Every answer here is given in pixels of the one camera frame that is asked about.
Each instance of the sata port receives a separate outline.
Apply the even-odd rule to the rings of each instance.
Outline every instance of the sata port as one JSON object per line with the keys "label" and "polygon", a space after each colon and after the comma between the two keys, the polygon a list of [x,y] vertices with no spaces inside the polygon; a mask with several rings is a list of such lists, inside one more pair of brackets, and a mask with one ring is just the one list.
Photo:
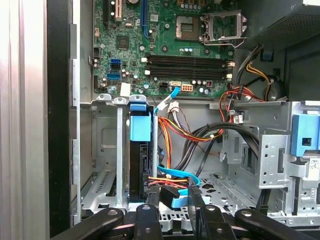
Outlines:
{"label": "sata port", "polygon": [[171,81],[170,86],[181,86],[181,82],[180,81]]}

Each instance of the yellow wire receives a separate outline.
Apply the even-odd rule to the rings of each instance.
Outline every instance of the yellow wire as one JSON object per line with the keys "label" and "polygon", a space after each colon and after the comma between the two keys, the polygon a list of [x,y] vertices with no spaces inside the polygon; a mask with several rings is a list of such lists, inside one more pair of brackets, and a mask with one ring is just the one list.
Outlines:
{"label": "yellow wire", "polygon": [[151,177],[151,176],[149,177],[149,179],[160,180],[160,181],[169,181],[169,182],[173,182],[173,183],[185,183],[185,182],[188,182],[187,179],[174,180],[174,179],[170,179],[170,178]]}
{"label": "yellow wire", "polygon": [[250,62],[247,66],[246,66],[246,70],[249,72],[249,73],[253,73],[253,74],[256,74],[256,75],[259,75],[261,77],[263,77],[266,81],[267,81],[267,90],[265,91],[265,95],[264,95],[264,99],[268,100],[268,97],[267,96],[270,92],[270,88],[271,88],[271,81],[270,79],[261,71],[259,71],[258,69],[254,68],[251,66],[252,62]]}
{"label": "yellow wire", "polygon": [[200,141],[210,141],[212,140],[212,138],[202,138],[202,137],[196,137],[186,131],[184,131],[182,128],[178,127],[173,121],[171,121],[170,119],[168,118],[164,118],[164,117],[160,117],[159,119],[166,119],[167,121],[169,121],[173,126],[175,126],[177,129],[179,129],[182,133],[184,133],[184,135],[190,137],[190,138],[193,138],[193,139],[197,139],[197,140],[200,140]]}

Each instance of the black clip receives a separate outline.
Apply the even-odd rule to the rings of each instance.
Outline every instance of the black clip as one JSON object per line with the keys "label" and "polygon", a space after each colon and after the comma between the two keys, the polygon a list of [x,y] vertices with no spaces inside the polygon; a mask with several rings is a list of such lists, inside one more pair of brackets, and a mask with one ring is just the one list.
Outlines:
{"label": "black clip", "polygon": [[245,87],[245,85],[244,85],[244,84],[240,84],[240,86],[239,86],[239,91],[238,91],[238,94],[237,94],[237,98],[238,98],[238,100],[241,100],[241,97],[242,97],[242,91],[244,90],[244,87]]}

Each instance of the wire bundle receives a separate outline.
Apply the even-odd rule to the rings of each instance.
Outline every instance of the wire bundle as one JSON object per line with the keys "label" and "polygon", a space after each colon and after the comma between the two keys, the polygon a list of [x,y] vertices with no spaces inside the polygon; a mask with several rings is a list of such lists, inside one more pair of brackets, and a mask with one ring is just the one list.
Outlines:
{"label": "wire bundle", "polygon": [[250,62],[247,66],[246,66],[246,71],[249,72],[249,73],[252,73],[252,74],[256,74],[256,75],[259,75],[261,77],[263,77],[268,86],[267,86],[267,89],[266,89],[266,92],[265,92],[265,95],[264,95],[264,100],[265,101],[269,101],[269,93],[270,93],[270,90],[271,90],[271,80],[267,77],[266,74],[264,74],[262,71],[259,71],[258,69],[252,67],[252,62]]}

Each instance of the metal bracket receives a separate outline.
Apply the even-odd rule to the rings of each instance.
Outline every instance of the metal bracket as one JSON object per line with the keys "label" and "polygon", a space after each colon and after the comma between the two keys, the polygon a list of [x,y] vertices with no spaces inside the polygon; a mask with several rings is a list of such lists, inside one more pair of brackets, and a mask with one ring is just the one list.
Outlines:
{"label": "metal bracket", "polygon": [[99,102],[111,102],[112,97],[110,94],[101,93],[95,100]]}
{"label": "metal bracket", "polygon": [[[227,11],[227,12],[214,12],[204,14],[204,25],[205,25],[205,33],[203,35],[203,44],[206,46],[222,46],[222,45],[230,45],[233,46],[235,49],[238,48],[245,42],[246,37],[241,37],[244,31],[247,29],[247,26],[243,25],[243,23],[247,22],[247,19],[241,15],[241,10],[235,11]],[[214,37],[215,32],[215,18],[226,18],[236,16],[236,35],[235,36],[221,36],[218,39]],[[234,45],[231,42],[227,43],[219,43],[221,41],[233,41],[242,39],[243,41],[238,44]]]}

